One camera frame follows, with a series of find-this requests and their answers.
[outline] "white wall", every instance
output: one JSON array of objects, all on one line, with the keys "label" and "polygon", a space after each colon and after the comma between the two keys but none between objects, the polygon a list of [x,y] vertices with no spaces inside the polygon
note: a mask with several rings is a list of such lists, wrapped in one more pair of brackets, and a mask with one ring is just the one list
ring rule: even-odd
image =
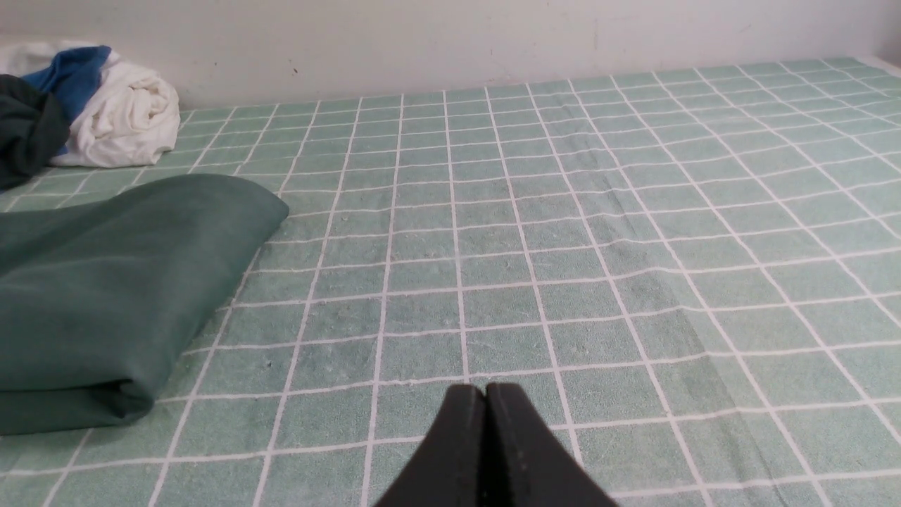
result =
[{"label": "white wall", "polygon": [[0,33],[107,43],[161,70],[192,107],[901,59],[901,1],[0,0]]}]

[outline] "black object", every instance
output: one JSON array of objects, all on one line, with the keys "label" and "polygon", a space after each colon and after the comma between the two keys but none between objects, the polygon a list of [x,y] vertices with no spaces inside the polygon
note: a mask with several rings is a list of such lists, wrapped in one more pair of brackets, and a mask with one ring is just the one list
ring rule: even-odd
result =
[{"label": "black object", "polygon": [[252,181],[194,174],[0,214],[0,435],[145,415],[287,211]]},{"label": "black object", "polygon": [[66,140],[68,122],[53,95],[0,75],[0,190],[30,180]]},{"label": "black object", "polygon": [[423,443],[376,507],[615,507],[523,388],[451,386]]},{"label": "black object", "polygon": [[485,426],[485,397],[471,385],[452,385],[404,470],[377,507],[477,507]]}]

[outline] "crumpled white shirt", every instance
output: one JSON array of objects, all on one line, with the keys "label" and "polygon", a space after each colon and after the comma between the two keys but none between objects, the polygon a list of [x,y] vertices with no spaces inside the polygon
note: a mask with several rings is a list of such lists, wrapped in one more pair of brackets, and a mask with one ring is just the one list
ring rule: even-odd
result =
[{"label": "crumpled white shirt", "polygon": [[[91,42],[31,42],[0,48],[0,73],[24,76],[46,69],[59,51]],[[69,128],[68,153],[51,165],[126,167],[152,165],[175,147],[178,93],[155,70],[110,52],[101,85]]]}]

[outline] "bedsheet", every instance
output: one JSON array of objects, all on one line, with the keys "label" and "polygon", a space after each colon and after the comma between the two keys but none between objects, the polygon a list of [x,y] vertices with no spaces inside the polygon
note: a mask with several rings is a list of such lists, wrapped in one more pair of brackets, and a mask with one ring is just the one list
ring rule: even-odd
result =
[{"label": "bedsheet", "polygon": [[520,383],[624,506],[901,503],[901,78],[858,60],[227,107],[158,166],[291,215],[128,428],[0,504],[368,505],[451,383]]}]

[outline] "dark green clothing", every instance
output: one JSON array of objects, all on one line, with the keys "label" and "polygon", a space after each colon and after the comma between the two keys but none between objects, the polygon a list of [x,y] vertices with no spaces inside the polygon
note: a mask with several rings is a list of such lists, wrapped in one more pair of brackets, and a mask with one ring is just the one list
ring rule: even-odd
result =
[{"label": "dark green clothing", "polygon": [[216,175],[0,214],[0,435],[145,415],[286,216],[268,190]]},{"label": "dark green clothing", "polygon": [[53,95],[0,75],[0,190],[41,172],[67,139],[68,122]]}]

